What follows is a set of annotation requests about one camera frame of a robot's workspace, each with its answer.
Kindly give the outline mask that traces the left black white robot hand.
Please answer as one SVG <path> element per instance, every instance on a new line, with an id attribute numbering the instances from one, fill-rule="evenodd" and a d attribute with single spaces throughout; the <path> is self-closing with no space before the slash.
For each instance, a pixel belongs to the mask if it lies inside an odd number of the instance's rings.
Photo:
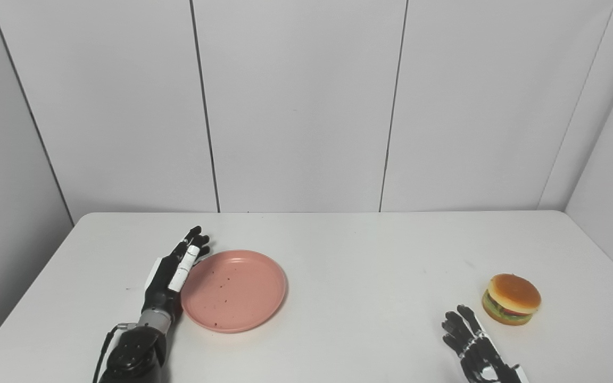
<path id="1" fill-rule="evenodd" d="M 211 251 L 210 237 L 195 226 L 167 256 L 156 262 L 144 293 L 142 314 L 160 311 L 176 321 L 182 313 L 180 291 L 190 271 Z"/>

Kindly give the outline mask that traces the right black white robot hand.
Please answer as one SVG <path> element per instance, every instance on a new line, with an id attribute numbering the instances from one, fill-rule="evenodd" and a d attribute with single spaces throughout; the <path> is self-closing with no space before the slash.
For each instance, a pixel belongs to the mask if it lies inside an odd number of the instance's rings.
<path id="1" fill-rule="evenodd" d="M 474 311 L 458 305 L 441 322 L 442 339 L 457 355 L 469 382 L 529 382 L 520 364 L 506 364 Z"/>

